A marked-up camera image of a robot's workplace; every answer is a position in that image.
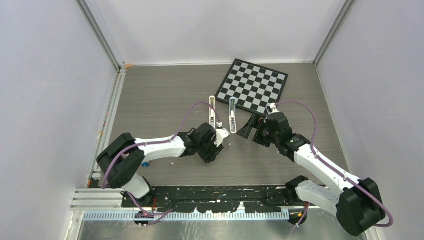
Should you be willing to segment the light blue white stapler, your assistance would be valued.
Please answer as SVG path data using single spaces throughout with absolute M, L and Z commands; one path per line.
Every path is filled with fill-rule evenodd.
M 236 123 L 236 98 L 231 97 L 229 99 L 229 126 L 230 126 L 230 133 L 236 134 L 237 133 L 237 123 Z

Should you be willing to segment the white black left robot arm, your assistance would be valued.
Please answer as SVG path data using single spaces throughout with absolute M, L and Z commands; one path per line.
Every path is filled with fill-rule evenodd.
M 214 128 L 209 123 L 175 136 L 154 139 L 134 138 L 130 133 L 123 133 L 97 156 L 96 162 L 107 187 L 124 189 L 141 207 L 148 207 L 154 197 L 149 182 L 137 173 L 140 166 L 153 160 L 195 154 L 205 163 L 211 163 L 224 149 L 223 141 L 229 136 L 227 129 Z

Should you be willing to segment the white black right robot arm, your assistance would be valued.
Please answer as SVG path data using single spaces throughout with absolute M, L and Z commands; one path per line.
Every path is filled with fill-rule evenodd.
M 357 237 L 389 216 L 382 202 L 379 187 L 370 178 L 360 179 L 320 155 L 312 142 L 293 133 L 287 117 L 274 112 L 267 117 L 252 115 L 237 134 L 247 139 L 256 129 L 253 141 L 278 152 L 304 167 L 324 185 L 304 176 L 286 183 L 285 198 L 291 205 L 308 202 L 336 217 L 341 227 Z

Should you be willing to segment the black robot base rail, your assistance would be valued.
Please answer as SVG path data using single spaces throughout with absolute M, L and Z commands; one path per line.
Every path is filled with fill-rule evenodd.
M 244 208 L 246 213 L 276 213 L 280 208 L 305 209 L 306 203 L 289 197 L 285 186 L 156 186 L 143 199 L 133 202 L 121 191 L 123 208 L 152 208 L 155 213 L 205 214 L 234 213 Z

